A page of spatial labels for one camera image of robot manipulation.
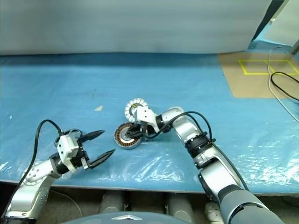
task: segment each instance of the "black cable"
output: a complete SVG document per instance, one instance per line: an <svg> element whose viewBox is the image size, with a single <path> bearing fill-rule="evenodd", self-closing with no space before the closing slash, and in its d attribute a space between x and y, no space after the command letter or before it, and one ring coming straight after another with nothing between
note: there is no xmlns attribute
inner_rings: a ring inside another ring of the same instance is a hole
<svg viewBox="0 0 299 224"><path fill-rule="evenodd" d="M197 120L192 115L190 115L190 114L188 114L188 117L190 117L194 121L194 123L196 124L196 126L200 130L200 132L203 133L204 131L199 126L199 123L197 122Z"/></svg>
<svg viewBox="0 0 299 224"><path fill-rule="evenodd" d="M67 135L67 134L69 134L69 133L73 133L73 132L79 132L79 136L78 136L77 139L79 139L79 138L82 136L82 131L79 130L79 129L76 129L76 128L67 130L67 131L64 132L64 134ZM58 142L59 142L59 139L60 139L60 136L58 136L58 137L55 139L55 141L54 141L54 145L55 145L55 147L57 147Z"/></svg>
<svg viewBox="0 0 299 224"><path fill-rule="evenodd" d="M170 121L168 121L163 127L160 128L160 130L159 130L156 134L154 134L154 135L152 135L152 136L144 135L144 137L147 138L147 139L154 139L154 138L157 137L157 136L158 136L158 135L159 135L165 128L167 128L169 125L172 125L172 123L173 123L176 119L178 119L179 117L181 117L181 116L189 116L189 117L191 117L193 120L195 120L195 118L194 118L193 116L191 116L190 113L194 113L194 114L199 115L199 116L206 122L206 125L207 125L207 127L208 127L208 129L209 129L210 140L212 140L212 139L213 139L213 138L212 138L212 129L211 129L211 126L210 126L209 122L207 121L207 119L205 118L204 115L202 115L201 113L196 112L196 111L187 111L187 112L181 113L181 114L175 116L174 118L172 118ZM195 122L195 124L199 127L200 131L202 132L202 130L201 130L201 128L200 128L200 126L199 126L199 124L198 124L197 121Z"/></svg>
<svg viewBox="0 0 299 224"><path fill-rule="evenodd" d="M192 115L190 115L190 113L194 113L194 114L199 115L199 116L206 122L206 125L207 125L207 127L208 127L208 129L209 129L210 140L212 140L212 139L213 139L213 138L212 138L212 128L211 128L211 126L210 126L208 120L206 119L206 117L205 117L204 115L202 115L201 113L196 112L196 111L187 111L187 112L184 112L184 113L181 113L181 114L175 116L175 117L172 118L170 121L168 121L163 127L161 127L161 129L160 129L156 134L154 134L154 135L152 135L152 136L147 136L147 135L145 135L145 138L147 138L147 139L153 139L153 138L157 137L157 136L158 136L158 135L159 135L159 134L160 134L160 133L161 133L161 132L168 126L168 125L171 125L177 118L179 118L179 117L181 117L181 116L185 116L185 115L191 117L192 120L193 120L193 121L195 122L195 124L197 125L197 127L199 128L199 130L200 130L201 132L203 132L202 129L200 128L198 122L196 121L196 119L195 119ZM228 161L228 163L230 164L230 166L233 168L233 170L235 171L235 173L238 175L238 177L239 177L241 183L243 184L244 188L245 188L247 191L250 191L250 190L249 190L249 187L247 186L246 182L244 181L243 177L241 176L241 174L240 174L240 172L237 170L237 168L234 166L234 164L232 163L232 161L231 161L231 160L224 154L224 152L222 152L221 149L219 149L218 147L216 147L216 148L217 148L218 151L221 153L221 155Z"/></svg>
<svg viewBox="0 0 299 224"><path fill-rule="evenodd" d="M43 120L43 121L38 125L38 127L37 127L37 129L36 129L36 136L35 136L35 140L34 140L34 149L33 149L33 155L32 155L32 158L31 158L31 162L30 162L30 164L29 164L29 166L28 166L28 169L27 169L26 173L23 175L23 177L22 177L21 180L19 181L18 185L16 186L14 192L12 193L12 196L11 196L11 198L9 199L9 202L8 202L6 208L4 209L4 212L3 212L2 216L1 216L1 218L3 218L3 217L5 216L5 213L7 212L7 209L8 209L8 207L9 207L10 203L11 203L11 200L13 199L14 194L16 193L16 191L18 190L18 188L21 186L21 184L22 184L23 181L25 180L26 176L28 175L29 171L31 170L31 168L32 168L32 166L33 166L33 164L34 164L34 161L35 161L35 159L36 159L36 154L37 154L37 147L38 147L39 133L41 132L41 128L42 128L43 124L46 123L46 122L51 123L51 124L58 130L58 134L59 134L59 136L63 134L63 133L62 133L62 130L60 129L60 127L59 127L57 124L55 124L54 121L52 121L52 120L49 120L49 119Z"/></svg>
<svg viewBox="0 0 299 224"><path fill-rule="evenodd" d="M294 77L292 77L292 76L290 76L290 75L288 75L288 74L286 74L286 73L284 73L284 72L281 72L281 71L277 71L277 72L272 73L272 75L271 75L271 77L270 77L271 82L272 82L272 84L273 84L275 87L277 87L278 89L280 89L285 95L287 95L287 96L289 96L289 97L291 97L291 98L293 98L293 99L299 101L299 98L292 96L291 94L289 94L288 92L286 92L284 89L282 89L280 86L278 86L278 85L273 81L273 76L274 76L275 74L282 74L282 75L288 76L289 78L291 78L292 80L294 80L294 81L297 82L298 84L299 84L299 81L298 81L297 79L295 79Z"/></svg>
<svg viewBox="0 0 299 224"><path fill-rule="evenodd" d="M231 167L233 168L233 170L235 171L235 173L238 175L241 183L243 184L245 190L250 191L249 187L247 186L246 182L244 181L243 177L241 176L241 174L239 173L239 171L237 170L237 168L235 167L235 165L232 163L232 161L224 154L224 152L219 149L218 147L216 147L218 149L218 151L221 153L221 155L223 155L223 157L228 161L228 163L231 165Z"/></svg>

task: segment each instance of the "white fabric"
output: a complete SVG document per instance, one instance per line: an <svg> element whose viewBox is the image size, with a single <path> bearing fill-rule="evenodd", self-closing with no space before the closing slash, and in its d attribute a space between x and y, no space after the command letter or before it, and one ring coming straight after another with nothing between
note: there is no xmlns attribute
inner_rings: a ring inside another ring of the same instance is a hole
<svg viewBox="0 0 299 224"><path fill-rule="evenodd" d="M0 0L0 53L246 50L271 0Z"/></svg>

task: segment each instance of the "plastic sheet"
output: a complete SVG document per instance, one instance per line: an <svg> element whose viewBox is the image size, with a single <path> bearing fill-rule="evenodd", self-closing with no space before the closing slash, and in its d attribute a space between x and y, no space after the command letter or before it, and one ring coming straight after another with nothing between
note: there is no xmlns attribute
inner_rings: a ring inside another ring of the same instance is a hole
<svg viewBox="0 0 299 224"><path fill-rule="evenodd" d="M203 192L198 170L172 131L133 150L117 147L113 134L126 122L124 106L142 97L156 113L179 105L204 114L216 144L254 193L299 192L299 125L274 99L233 98L216 55L2 57L1 82L3 181L20 179L31 158L36 127L49 118L65 130L105 129L85 144L91 160L116 148L99 167L65 175L57 185ZM298 111L294 102L284 102ZM43 127L37 161L56 152L56 134L50 125Z"/></svg>

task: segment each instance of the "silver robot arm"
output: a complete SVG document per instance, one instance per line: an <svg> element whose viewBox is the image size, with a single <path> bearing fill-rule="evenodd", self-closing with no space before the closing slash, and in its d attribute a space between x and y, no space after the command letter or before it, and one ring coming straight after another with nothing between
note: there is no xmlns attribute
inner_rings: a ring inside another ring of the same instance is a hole
<svg viewBox="0 0 299 224"><path fill-rule="evenodd" d="M52 183L69 171L75 171L83 166L84 169L94 168L108 159L114 150L100 155L90 162L83 142L91 140L104 131L96 131L75 138L73 130L59 136L55 145L58 153L48 160L35 164L11 199L11 203L1 220L1 224L34 224L46 204Z"/></svg>
<svg viewBox="0 0 299 224"><path fill-rule="evenodd" d="M181 107L173 107L157 115L146 103L138 105L140 100L134 99L128 103L125 114L129 111L130 128L120 135L124 136L126 141L134 139L136 145L145 135L158 133L167 122L184 112ZM213 143L214 140L209 139L206 132L199 130L200 127L189 117L178 117L164 129L164 132L171 128L176 131L193 158L195 166L200 170L200 183L207 196L219 204L226 224L283 224L257 197L241 188L240 178L228 159L220 153L219 148ZM122 138L115 140L123 146Z"/></svg>

